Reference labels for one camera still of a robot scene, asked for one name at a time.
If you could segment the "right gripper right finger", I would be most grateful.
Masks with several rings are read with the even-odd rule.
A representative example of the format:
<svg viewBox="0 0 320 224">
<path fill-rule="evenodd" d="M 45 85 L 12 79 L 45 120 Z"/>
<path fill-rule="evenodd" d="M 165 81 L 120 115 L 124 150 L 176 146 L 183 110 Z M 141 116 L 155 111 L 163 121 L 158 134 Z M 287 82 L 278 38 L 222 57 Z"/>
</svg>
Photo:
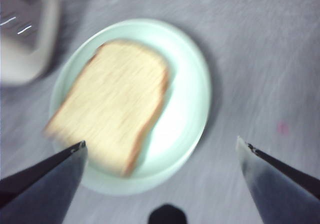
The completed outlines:
<svg viewBox="0 0 320 224">
<path fill-rule="evenodd" d="M 318 224 L 320 181 L 245 142 L 236 152 L 249 192 L 265 224 Z"/>
</svg>

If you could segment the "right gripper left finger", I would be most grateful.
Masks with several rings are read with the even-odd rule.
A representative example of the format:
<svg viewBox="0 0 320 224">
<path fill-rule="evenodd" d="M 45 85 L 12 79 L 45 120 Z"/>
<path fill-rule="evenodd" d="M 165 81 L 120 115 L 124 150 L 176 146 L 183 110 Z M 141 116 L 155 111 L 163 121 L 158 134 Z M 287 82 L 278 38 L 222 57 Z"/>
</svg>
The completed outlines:
<svg viewBox="0 0 320 224">
<path fill-rule="evenodd" d="M 2 224 L 61 224 L 87 164 L 86 142 L 0 181 Z"/>
</svg>

